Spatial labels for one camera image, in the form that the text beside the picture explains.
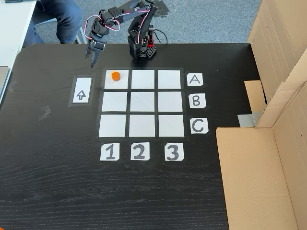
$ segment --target number 1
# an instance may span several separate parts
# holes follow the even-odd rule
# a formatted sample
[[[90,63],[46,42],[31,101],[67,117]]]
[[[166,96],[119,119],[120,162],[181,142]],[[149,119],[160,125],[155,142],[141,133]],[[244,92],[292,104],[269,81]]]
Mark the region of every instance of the number 1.
[[[113,144],[106,148],[106,151],[110,150],[110,156],[106,158],[107,160],[114,160],[115,159],[115,157],[113,157],[113,149],[114,149]]]

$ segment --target person's leg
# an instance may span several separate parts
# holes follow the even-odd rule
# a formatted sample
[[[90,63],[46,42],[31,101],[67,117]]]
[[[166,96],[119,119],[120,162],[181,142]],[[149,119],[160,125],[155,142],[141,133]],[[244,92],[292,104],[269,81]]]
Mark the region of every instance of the person's leg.
[[[82,11],[74,0],[41,0],[47,14],[58,20],[57,37],[73,43],[82,23]]]
[[[27,31],[25,38],[24,38],[23,46],[30,46],[30,45],[34,45],[34,44],[40,44],[40,43],[44,43],[44,41],[40,38],[39,34],[36,32],[36,29],[34,27],[34,23],[31,20],[29,27],[28,27],[28,31]]]

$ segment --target black cable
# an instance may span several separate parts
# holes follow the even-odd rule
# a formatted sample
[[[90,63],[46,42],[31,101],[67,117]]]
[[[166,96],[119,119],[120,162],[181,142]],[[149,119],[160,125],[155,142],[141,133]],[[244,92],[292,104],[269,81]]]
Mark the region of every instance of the black cable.
[[[155,37],[159,40],[159,42],[162,43],[161,40],[160,40],[160,38],[159,38],[159,36],[158,36],[158,34],[156,33],[156,31],[154,31],[154,35],[155,35]]]
[[[158,30],[158,29],[156,29],[156,31],[159,31],[159,32],[163,33],[163,35],[164,35],[164,36],[165,36],[165,38],[166,38],[166,44],[168,44],[168,39],[167,39],[166,34],[165,34],[164,32],[162,32],[161,30]]]

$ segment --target upward arrow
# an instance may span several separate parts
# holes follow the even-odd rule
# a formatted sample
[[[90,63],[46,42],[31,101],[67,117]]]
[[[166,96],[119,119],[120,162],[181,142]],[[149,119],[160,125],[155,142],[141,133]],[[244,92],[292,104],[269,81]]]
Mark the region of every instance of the upward arrow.
[[[79,97],[79,100],[82,100],[83,97],[86,97],[85,93],[83,92],[83,90],[81,90],[80,93],[77,94],[77,97]]]

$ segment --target orange cylinder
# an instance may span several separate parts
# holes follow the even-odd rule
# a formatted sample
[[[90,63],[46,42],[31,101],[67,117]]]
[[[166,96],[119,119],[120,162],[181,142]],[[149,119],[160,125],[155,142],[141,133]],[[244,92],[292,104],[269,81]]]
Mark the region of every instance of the orange cylinder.
[[[111,73],[111,76],[112,76],[112,79],[113,79],[114,81],[119,81],[119,79],[120,79],[120,73],[117,72],[117,71],[113,71],[113,72]]]

